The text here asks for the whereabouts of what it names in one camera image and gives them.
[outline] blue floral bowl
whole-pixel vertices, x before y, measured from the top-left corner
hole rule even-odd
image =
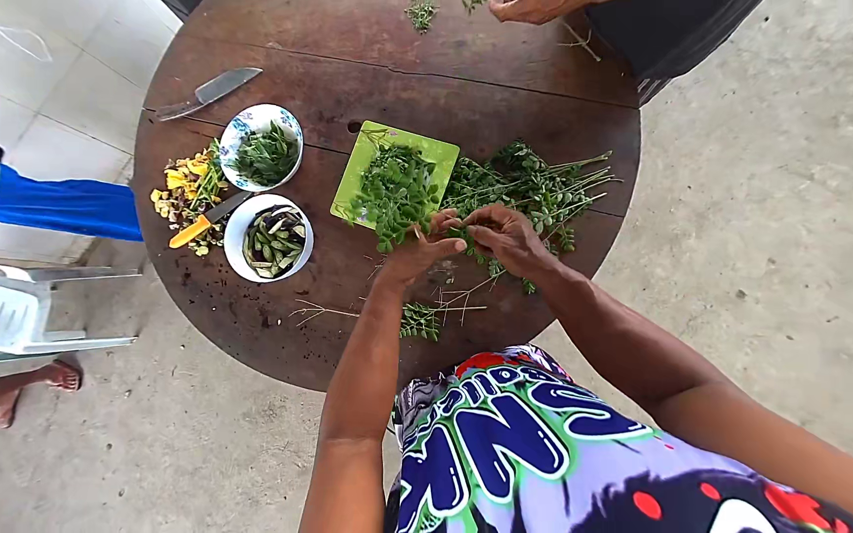
[[[245,134],[251,131],[268,131],[272,126],[272,122],[275,122],[285,132],[286,137],[298,144],[299,158],[295,161],[292,172],[288,173],[288,176],[285,176],[284,179],[275,185],[259,185],[236,172],[231,167],[231,164],[236,161],[239,146],[242,144]],[[242,190],[263,192],[275,189],[295,175],[302,165],[303,150],[304,135],[302,135],[302,126],[295,120],[295,116],[284,107],[278,107],[278,105],[271,103],[260,103],[259,105],[243,109],[242,112],[232,118],[230,125],[226,126],[226,129],[223,130],[223,136],[219,139],[219,163],[223,167],[223,174],[236,187]]]

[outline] kitchen knife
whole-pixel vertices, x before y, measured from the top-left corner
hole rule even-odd
[[[195,102],[190,101],[164,105],[156,111],[156,118],[158,120],[170,120],[171,118],[194,113],[204,105],[213,103],[231,93],[246,81],[255,78],[260,72],[262,72],[262,69],[256,67],[236,68],[223,72],[219,76],[196,87]]]
[[[180,248],[184,244],[196,238],[197,235],[209,229],[213,224],[216,223],[217,220],[223,218],[230,211],[239,207],[239,204],[243,203],[247,198],[252,196],[252,192],[250,190],[243,190],[242,192],[236,192],[233,194],[229,200],[225,202],[220,202],[216,204],[215,207],[210,209],[207,212],[199,215],[199,218],[196,219],[191,226],[188,226],[186,229],[177,233],[170,239],[170,248]]]

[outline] orange knife handle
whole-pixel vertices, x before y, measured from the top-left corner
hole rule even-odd
[[[170,248],[180,248],[184,244],[196,238],[197,235],[206,231],[212,224],[206,218],[206,215],[201,214],[191,226],[187,227],[180,233],[177,233],[170,239]]]

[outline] blue pants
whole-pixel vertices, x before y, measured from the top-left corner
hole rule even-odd
[[[1,163],[0,222],[143,241],[129,187],[94,179],[36,181]]]

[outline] green cutting board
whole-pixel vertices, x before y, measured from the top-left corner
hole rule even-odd
[[[354,149],[350,151],[348,166],[344,169],[344,176],[341,176],[338,192],[335,193],[335,201],[331,204],[331,214],[348,220],[347,210],[350,200],[357,197],[357,192],[361,190],[361,175],[371,166],[371,161],[377,152],[377,146],[361,132],[385,129],[387,130],[384,138],[386,142],[394,145],[419,148],[423,159],[431,163],[436,163],[436,168],[433,169],[433,174],[430,175],[427,185],[438,185],[440,189],[437,192],[437,196],[441,202],[443,201],[446,184],[449,183],[449,176],[453,173],[453,165],[456,164],[456,157],[460,154],[460,147],[455,144],[443,142],[442,140],[426,138],[422,135],[412,134],[404,130],[385,126],[384,124],[365,120],[360,132],[357,134]],[[439,208],[440,204],[436,204],[433,206],[433,211]],[[361,224],[365,228],[374,229],[375,226],[373,222],[368,222],[363,217],[358,218],[354,222]]]

